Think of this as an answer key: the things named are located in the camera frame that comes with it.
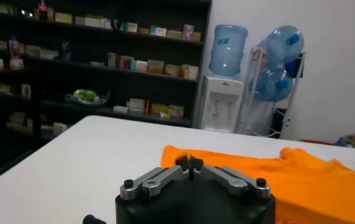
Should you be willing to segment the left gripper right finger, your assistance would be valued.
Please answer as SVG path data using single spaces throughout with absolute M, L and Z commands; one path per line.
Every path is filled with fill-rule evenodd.
M 258 200 L 270 198 L 270 185 L 265 178 L 252 178 L 227 166 L 211 166 L 196 157 L 192 157 L 192 191 L 201 197 L 223 191 L 234 197 L 248 194 Z

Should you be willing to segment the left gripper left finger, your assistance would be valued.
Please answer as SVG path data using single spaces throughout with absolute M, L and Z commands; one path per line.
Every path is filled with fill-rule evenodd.
M 188 181 L 192 163 L 187 156 L 177 158 L 170 168 L 156 167 L 137 179 L 126 179 L 120 187 L 122 200 L 146 200 L 159 196 L 163 189 L 172 184 Z

